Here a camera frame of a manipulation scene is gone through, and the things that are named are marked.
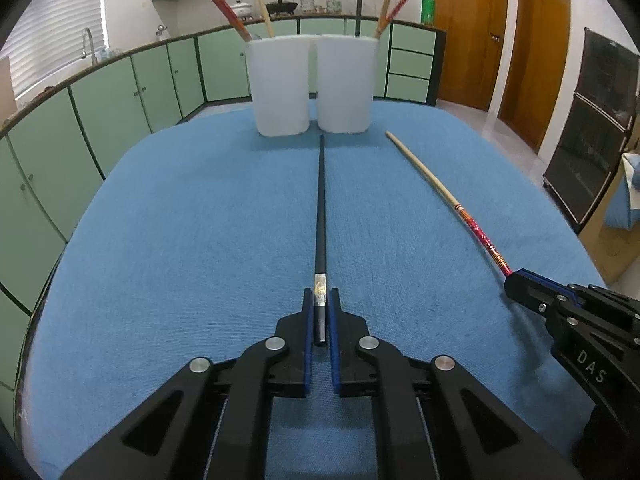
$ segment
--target green bottle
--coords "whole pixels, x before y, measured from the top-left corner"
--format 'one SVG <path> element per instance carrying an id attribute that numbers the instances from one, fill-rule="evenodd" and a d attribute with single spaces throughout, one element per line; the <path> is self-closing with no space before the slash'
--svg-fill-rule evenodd
<path id="1" fill-rule="evenodd" d="M 436 2 L 433 0 L 422 0 L 422 12 L 420 22 L 423 25 L 433 26 L 433 17 L 436 12 Z"/>

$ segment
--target metal screw cap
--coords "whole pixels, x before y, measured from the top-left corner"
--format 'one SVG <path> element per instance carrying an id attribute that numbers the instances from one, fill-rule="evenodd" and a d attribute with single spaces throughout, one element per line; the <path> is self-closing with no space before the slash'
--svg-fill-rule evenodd
<path id="1" fill-rule="evenodd" d="M 366 335 L 360 338 L 360 341 L 358 341 L 358 344 L 360 345 L 361 348 L 364 348 L 365 350 L 373 350 L 374 348 L 378 348 L 380 341 L 378 341 L 372 335 Z"/>
<path id="2" fill-rule="evenodd" d="M 284 339 L 281 337 L 270 337 L 264 342 L 269 350 L 281 350 L 284 348 Z"/>
<path id="3" fill-rule="evenodd" d="M 209 360 L 206 357 L 196 357 L 189 363 L 189 370 L 201 374 L 209 369 L 209 364 Z"/>
<path id="4" fill-rule="evenodd" d="M 453 360 L 453 358 L 449 357 L 448 355 L 441 355 L 436 357 L 436 368 L 438 370 L 442 370 L 443 372 L 448 372 L 449 370 L 452 370 L 453 367 L 456 365 L 456 362 Z"/>

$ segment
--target table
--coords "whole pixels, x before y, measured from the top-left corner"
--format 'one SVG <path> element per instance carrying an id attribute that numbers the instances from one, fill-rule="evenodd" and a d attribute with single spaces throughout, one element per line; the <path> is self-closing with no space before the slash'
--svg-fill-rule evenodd
<path id="1" fill-rule="evenodd" d="M 567 453 L 593 407 L 549 355 L 542 320 L 391 130 L 465 205 L 513 269 L 602 282 L 562 215 L 452 115 L 375 102 L 326 136 L 328 281 L 343 309 L 408 356 L 447 353 Z M 273 335 L 312 286 L 319 131 L 264 138 L 250 109 L 147 137 L 125 154 L 60 261 L 24 385 L 23 444 L 45 480 L 194 356 L 220 362 Z M 339 399 L 325 349 L 306 400 L 276 399 L 267 478 L 373 479 L 368 399 Z"/>

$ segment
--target green kitchen cabinet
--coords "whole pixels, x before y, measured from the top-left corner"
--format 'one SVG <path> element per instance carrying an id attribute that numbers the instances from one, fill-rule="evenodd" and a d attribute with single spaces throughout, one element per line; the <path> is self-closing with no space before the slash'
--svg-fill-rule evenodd
<path id="1" fill-rule="evenodd" d="M 406 50 L 391 49 L 391 60 L 389 62 L 389 73 L 420 77 L 422 79 L 431 78 L 431 67 L 433 56 L 425 56 Z"/>
<path id="2" fill-rule="evenodd" d="M 0 205 L 0 283 L 33 310 L 65 241 L 31 193 L 7 137 L 0 139 Z"/>
<path id="3" fill-rule="evenodd" d="M 10 130 L 9 140 L 31 189 L 69 240 L 102 178 L 82 137 L 68 90 L 23 118 Z"/>
<path id="4" fill-rule="evenodd" d="M 182 116 L 165 45 L 131 56 L 146 118 L 154 134 L 175 126 Z"/>
<path id="5" fill-rule="evenodd" d="M 0 292 L 0 383 L 13 388 L 29 316 Z"/>
<path id="6" fill-rule="evenodd" d="M 84 132 L 107 175 L 122 155 L 148 134 L 131 59 L 125 57 L 71 85 Z"/>
<path id="7" fill-rule="evenodd" d="M 391 47 L 421 52 L 422 54 L 433 54 L 436 45 L 436 33 L 420 27 L 410 27 L 409 25 L 392 25 Z"/>
<path id="8" fill-rule="evenodd" d="M 429 81 L 404 75 L 389 74 L 386 83 L 386 96 L 393 99 L 404 99 L 424 103 L 427 100 Z"/>
<path id="9" fill-rule="evenodd" d="M 298 20 L 292 18 L 290 20 L 277 20 L 271 22 L 273 32 L 276 36 L 295 36 L 298 33 Z M 264 23 L 251 23 L 246 26 L 251 34 L 257 34 L 261 38 L 268 38 L 267 26 Z"/>
<path id="10" fill-rule="evenodd" d="M 378 22 L 371 20 L 362 20 L 360 22 L 360 35 L 372 38 Z M 386 86 L 386 66 L 389 59 L 389 30 L 387 27 L 380 36 L 380 45 L 378 46 L 378 61 L 376 66 L 376 86 L 373 95 L 376 97 L 385 96 Z M 354 36 L 356 33 L 356 20 L 347 20 L 345 34 Z"/>
<path id="11" fill-rule="evenodd" d="M 249 97 L 244 41 L 233 28 L 197 39 L 207 101 Z"/>
<path id="12" fill-rule="evenodd" d="M 193 38 L 167 44 L 169 62 L 174 73 L 175 92 L 182 116 L 186 117 L 203 104 L 200 71 Z"/>
<path id="13" fill-rule="evenodd" d="M 0 418 L 12 438 L 14 438 L 14 392 L 0 384 Z"/>
<path id="14" fill-rule="evenodd" d="M 300 20 L 300 34 L 344 34 L 343 18 L 307 18 Z M 318 92 L 318 54 L 309 51 L 309 93 Z"/>

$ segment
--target window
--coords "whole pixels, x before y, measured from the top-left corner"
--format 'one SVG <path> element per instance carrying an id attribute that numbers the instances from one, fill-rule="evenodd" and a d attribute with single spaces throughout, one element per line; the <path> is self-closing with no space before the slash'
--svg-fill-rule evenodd
<path id="1" fill-rule="evenodd" d="M 9 57 L 14 93 L 79 59 L 85 27 L 96 50 L 105 46 L 100 0 L 32 0 L 0 51 Z"/>

